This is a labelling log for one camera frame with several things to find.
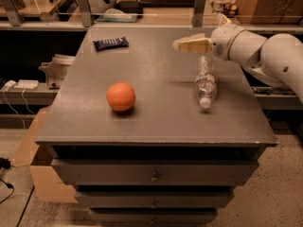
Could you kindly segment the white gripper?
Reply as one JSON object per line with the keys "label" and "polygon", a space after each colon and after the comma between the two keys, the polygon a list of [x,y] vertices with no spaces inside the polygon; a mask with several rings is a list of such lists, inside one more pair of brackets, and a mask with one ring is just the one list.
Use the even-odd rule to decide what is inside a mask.
{"label": "white gripper", "polygon": [[180,52],[191,52],[206,54],[211,50],[212,54],[222,60],[229,60],[229,49],[238,35],[244,28],[231,24],[231,20],[224,14],[217,14],[218,27],[211,33],[210,39],[204,33],[198,33],[189,37],[175,40],[172,47]]}

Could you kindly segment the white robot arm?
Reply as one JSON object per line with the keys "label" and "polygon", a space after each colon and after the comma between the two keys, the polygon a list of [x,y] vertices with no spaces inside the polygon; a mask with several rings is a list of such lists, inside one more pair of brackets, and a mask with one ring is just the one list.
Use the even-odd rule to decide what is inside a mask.
{"label": "white robot arm", "polygon": [[274,88],[292,90],[303,102],[303,43],[288,33],[266,38],[217,15],[218,26],[204,33],[175,40],[181,52],[207,54],[236,62],[246,73]]}

